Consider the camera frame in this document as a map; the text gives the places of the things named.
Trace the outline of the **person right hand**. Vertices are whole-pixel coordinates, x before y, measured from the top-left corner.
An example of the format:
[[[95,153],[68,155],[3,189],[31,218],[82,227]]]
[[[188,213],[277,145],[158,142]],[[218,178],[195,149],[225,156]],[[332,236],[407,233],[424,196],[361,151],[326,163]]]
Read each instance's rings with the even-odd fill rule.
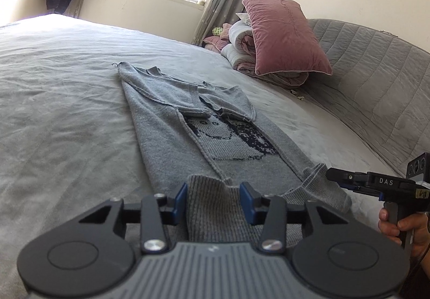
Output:
[[[416,213],[400,220],[397,224],[388,222],[388,210],[382,208],[379,212],[378,228],[381,233],[389,239],[401,244],[400,233],[412,231],[413,247],[411,250],[412,258],[420,258],[429,246],[429,230],[427,228],[428,218],[424,214]]]

